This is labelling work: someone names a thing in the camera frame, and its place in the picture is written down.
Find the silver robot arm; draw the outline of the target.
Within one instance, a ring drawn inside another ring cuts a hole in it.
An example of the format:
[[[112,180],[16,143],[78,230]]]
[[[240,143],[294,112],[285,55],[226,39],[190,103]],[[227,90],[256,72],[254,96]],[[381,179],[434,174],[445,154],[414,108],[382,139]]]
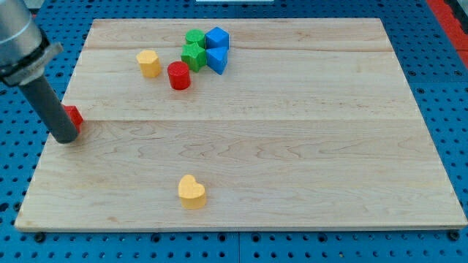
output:
[[[21,0],[1,0],[1,81],[26,85],[44,75],[45,66],[63,51],[50,42]]]

